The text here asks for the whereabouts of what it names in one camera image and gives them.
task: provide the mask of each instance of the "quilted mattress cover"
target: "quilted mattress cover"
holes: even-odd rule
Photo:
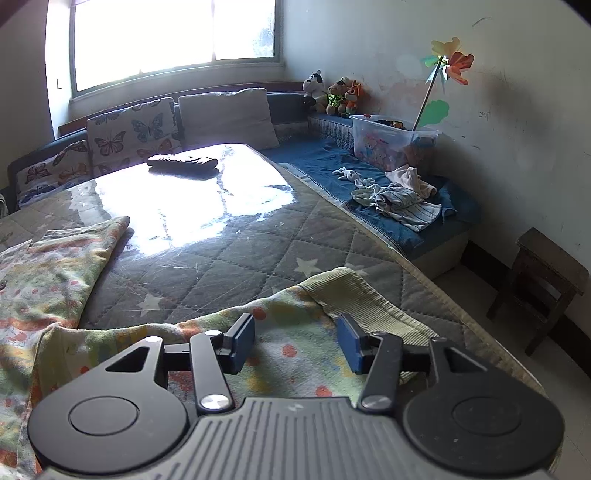
[[[0,222],[0,251],[50,229],[127,215],[131,224],[90,296],[84,329],[177,323],[347,266],[392,304],[540,390],[535,378],[445,293],[281,167],[245,145],[209,179],[141,164],[41,200]]]

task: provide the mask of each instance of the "floor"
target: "floor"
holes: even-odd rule
[[[534,324],[525,320],[517,307],[503,306],[495,323],[486,311],[496,290],[460,265],[441,275],[435,283],[477,322],[515,355],[542,383],[562,412],[566,438],[555,472],[558,480],[591,479],[591,379],[550,339],[531,357],[523,354]]]

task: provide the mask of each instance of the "window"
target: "window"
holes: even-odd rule
[[[276,61],[275,9],[275,0],[73,0],[74,94],[187,66]]]

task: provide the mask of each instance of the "silver bolt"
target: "silver bolt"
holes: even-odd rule
[[[361,404],[372,411],[387,410],[392,406],[392,400],[385,395],[368,395]]]
[[[199,403],[207,410],[221,410],[230,405],[230,399],[225,395],[213,394],[203,397]]]

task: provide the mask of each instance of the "polka dot blanket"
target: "polka dot blanket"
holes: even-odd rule
[[[146,336],[158,335],[165,344],[183,343],[203,330],[225,331],[242,313],[252,313],[256,320],[256,342],[242,371],[226,376],[237,404],[249,395],[338,395],[356,401],[365,376],[350,371],[336,340],[335,318],[344,312],[366,331],[385,330],[400,335],[406,343],[426,345],[436,335],[385,300],[353,270],[340,267],[272,297],[176,325],[114,330],[52,325],[44,331],[35,361],[34,403]],[[172,372],[168,389],[186,404],[194,402],[190,372]],[[20,472],[32,475],[34,454],[25,441],[20,454]]]
[[[129,225],[121,217],[50,230],[0,253],[0,478],[35,471],[27,418],[41,398],[35,381],[39,341],[78,326],[95,282]]]

